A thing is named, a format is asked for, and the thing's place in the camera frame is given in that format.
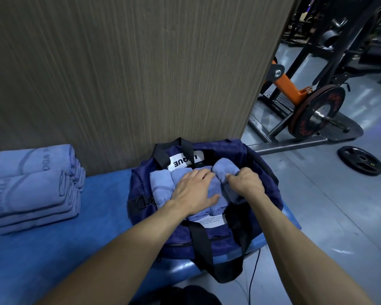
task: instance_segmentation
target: gray floor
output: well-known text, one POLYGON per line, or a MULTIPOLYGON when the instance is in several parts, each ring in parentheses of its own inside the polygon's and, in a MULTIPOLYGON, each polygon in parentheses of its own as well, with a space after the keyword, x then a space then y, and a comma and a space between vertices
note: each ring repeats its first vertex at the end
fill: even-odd
MULTIPOLYGON (((300 48, 280 45, 277 58, 288 67, 300 48)), ((310 85, 326 61, 309 57, 292 79, 298 88, 310 85)), ((351 92, 341 109, 364 129, 364 136, 350 143, 324 145, 265 155, 279 178, 282 196, 303 227, 303 232, 332 257, 381 304, 381 175, 362 175, 336 155, 343 145, 364 148, 381 160, 381 85, 379 75, 350 79, 351 92)), ((279 119, 259 103, 254 116, 268 128, 279 119)), ((277 138, 291 137, 287 131, 277 138)), ((242 138, 261 143, 249 128, 242 138)), ((248 304, 248 284, 257 254, 244 262, 237 280, 219 284, 209 275, 180 283, 196 284, 218 296, 224 305, 248 304)), ((289 304, 269 249, 263 248, 251 289, 252 304, 289 304)))

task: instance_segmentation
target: blue bench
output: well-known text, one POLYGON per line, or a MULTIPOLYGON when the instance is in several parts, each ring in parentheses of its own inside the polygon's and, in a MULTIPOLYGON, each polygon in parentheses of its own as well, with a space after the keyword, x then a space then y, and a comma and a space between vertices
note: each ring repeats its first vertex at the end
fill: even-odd
MULTIPOLYGON (((31 304, 116 236, 132 225, 126 202, 131 170, 86 179, 77 218, 40 228, 0 236, 0 304, 31 304)), ((284 214, 300 228, 287 206, 284 214)), ((249 252, 266 245, 255 238, 249 252)), ((234 251, 214 258, 216 263, 241 254, 234 251)), ((136 298, 200 274, 189 260, 155 262, 136 298)))

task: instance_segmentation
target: wooden wall panel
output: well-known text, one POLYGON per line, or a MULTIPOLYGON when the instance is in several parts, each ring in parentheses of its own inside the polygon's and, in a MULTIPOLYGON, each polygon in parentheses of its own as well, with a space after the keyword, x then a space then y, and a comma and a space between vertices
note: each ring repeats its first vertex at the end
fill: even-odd
POLYGON ((293 0, 0 0, 0 150, 72 143, 89 174, 239 138, 293 0))

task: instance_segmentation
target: hand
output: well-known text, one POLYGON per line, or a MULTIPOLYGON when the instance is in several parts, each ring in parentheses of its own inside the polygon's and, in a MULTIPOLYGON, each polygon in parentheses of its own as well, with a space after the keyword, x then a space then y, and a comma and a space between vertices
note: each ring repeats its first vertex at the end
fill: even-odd
POLYGON ((183 176, 176 185, 171 200, 183 208, 185 217, 194 215, 212 205, 220 198, 219 194, 208 198, 208 188, 214 173, 209 169, 193 170, 183 176))
POLYGON ((237 176, 226 174, 226 179, 230 187, 247 200, 254 198, 254 196, 265 194, 264 186, 258 174, 250 168, 242 168, 237 176))

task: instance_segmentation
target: black cable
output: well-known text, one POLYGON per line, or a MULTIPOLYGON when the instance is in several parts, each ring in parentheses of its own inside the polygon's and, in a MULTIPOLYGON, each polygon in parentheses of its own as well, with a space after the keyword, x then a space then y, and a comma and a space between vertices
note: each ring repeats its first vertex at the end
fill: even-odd
POLYGON ((255 269, 257 268, 257 263, 258 263, 258 259, 260 258, 260 253, 261 253, 261 249, 259 249, 259 251, 258 251, 258 256, 257 256, 257 261, 255 262, 255 267, 254 267, 253 276, 251 276, 250 287, 249 287, 249 289, 248 289, 248 305, 251 305, 251 284, 253 283, 253 278, 254 278, 254 274, 255 274, 255 269))

